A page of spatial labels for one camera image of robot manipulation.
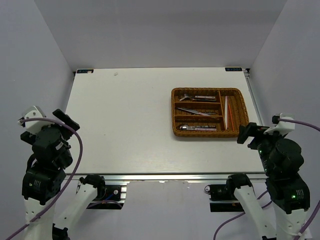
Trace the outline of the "fork with black handle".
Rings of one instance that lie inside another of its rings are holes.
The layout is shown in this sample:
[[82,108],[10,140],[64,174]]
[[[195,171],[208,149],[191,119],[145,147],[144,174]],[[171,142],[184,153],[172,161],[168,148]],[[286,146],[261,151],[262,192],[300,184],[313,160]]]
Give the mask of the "fork with black handle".
[[179,99],[179,102],[182,101],[196,101],[196,102],[217,102],[217,100],[211,98],[193,98],[193,97],[183,97]]

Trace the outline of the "knife with black handle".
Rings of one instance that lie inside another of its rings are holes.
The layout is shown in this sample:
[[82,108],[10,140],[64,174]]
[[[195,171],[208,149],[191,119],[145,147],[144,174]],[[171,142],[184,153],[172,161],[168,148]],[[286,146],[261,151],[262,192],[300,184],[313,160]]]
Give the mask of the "knife with black handle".
[[204,113],[204,112],[192,112],[193,115],[197,116],[205,116],[205,117],[211,117],[211,116],[217,116],[218,114],[216,112],[209,112],[209,113]]

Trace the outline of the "knife with pink handle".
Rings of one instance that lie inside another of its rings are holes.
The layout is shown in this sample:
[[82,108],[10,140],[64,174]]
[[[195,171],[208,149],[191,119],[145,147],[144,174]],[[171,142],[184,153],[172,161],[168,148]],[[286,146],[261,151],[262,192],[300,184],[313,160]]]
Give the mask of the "knife with pink handle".
[[199,111],[197,111],[195,109],[189,109],[189,108],[183,108],[183,107],[178,107],[177,109],[180,110],[180,111],[183,111],[183,112],[191,113],[191,114],[199,112]]

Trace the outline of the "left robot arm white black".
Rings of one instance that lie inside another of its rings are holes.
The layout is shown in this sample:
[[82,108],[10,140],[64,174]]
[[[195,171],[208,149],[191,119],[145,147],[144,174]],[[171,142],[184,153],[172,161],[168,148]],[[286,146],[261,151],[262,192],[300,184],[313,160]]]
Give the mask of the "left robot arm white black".
[[31,145],[32,155],[27,161],[22,181],[25,204],[25,240],[68,240],[72,228],[94,200],[106,194],[104,177],[89,174],[80,178],[80,188],[72,203],[58,219],[54,219],[55,205],[66,189],[65,169],[73,163],[69,139],[80,126],[60,109],[49,120],[38,106],[23,113],[19,123],[26,129],[20,139]]

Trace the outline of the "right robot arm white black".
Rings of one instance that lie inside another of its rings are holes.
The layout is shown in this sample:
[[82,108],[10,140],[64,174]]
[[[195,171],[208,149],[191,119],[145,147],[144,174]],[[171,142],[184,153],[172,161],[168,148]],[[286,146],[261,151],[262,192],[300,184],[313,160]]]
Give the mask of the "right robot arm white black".
[[292,240],[304,237],[307,211],[310,208],[310,190],[299,175],[304,163],[301,147],[286,135],[290,127],[260,126],[250,122],[239,127],[237,143],[243,144],[247,138],[253,140],[248,145],[258,151],[266,175],[266,189],[274,208],[276,226],[264,216],[253,185],[246,174],[230,175],[226,181],[226,195],[238,200],[245,214],[254,224],[261,240]]

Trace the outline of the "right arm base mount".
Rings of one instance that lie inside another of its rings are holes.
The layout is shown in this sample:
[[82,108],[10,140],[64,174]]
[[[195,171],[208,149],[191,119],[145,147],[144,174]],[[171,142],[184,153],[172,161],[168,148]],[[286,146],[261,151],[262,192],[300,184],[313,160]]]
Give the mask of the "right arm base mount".
[[226,190],[226,184],[208,184],[204,192],[209,195],[209,206],[212,213],[240,213],[243,207],[236,197]]

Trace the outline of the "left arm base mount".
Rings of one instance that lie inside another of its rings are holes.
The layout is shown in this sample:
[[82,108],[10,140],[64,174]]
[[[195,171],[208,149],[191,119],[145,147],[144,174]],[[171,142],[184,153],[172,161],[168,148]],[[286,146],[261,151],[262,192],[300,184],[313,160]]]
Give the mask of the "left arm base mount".
[[97,196],[88,204],[87,209],[121,210],[123,208],[121,185],[106,184],[105,178],[97,174],[80,177],[77,192],[82,185],[92,185],[97,189]]

